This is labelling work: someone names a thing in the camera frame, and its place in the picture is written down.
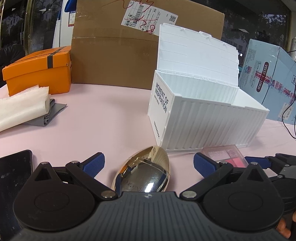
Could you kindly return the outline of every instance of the cardboard box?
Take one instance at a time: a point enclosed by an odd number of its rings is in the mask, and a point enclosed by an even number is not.
[[[73,83],[151,89],[157,31],[163,21],[220,39],[224,14],[188,0],[78,0],[71,51]]]
[[[267,119],[282,121],[283,112],[294,101],[296,63],[281,47],[251,39],[239,87],[270,110]],[[293,124],[296,115],[293,104],[283,116]]]
[[[168,153],[246,147],[269,110],[238,85],[234,46],[178,26],[160,26],[148,115]]]
[[[2,69],[9,96],[39,85],[49,86],[49,94],[69,92],[71,86],[71,46],[41,50]]]

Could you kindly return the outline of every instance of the orange box lid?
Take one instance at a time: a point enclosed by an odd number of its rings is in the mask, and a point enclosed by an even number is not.
[[[21,76],[44,69],[67,66],[70,59],[71,46],[41,50],[29,54],[18,61],[3,68],[3,79]]]

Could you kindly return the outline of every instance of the qr code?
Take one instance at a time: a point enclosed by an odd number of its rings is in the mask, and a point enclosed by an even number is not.
[[[170,19],[169,19],[169,21],[171,21],[171,22],[173,22],[173,23],[174,23],[174,22],[175,22],[175,20],[176,20],[176,17],[171,15],[171,16],[170,16]]]

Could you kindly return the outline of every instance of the white plastic container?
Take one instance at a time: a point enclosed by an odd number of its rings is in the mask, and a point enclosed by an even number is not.
[[[238,52],[211,35],[160,26],[148,115],[168,153],[246,147],[269,110],[238,87]]]

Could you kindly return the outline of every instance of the gold egg-shaped object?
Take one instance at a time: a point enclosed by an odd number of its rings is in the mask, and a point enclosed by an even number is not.
[[[170,180],[168,154],[159,146],[143,149],[125,161],[117,172],[112,189],[120,196],[124,191],[162,192]]]

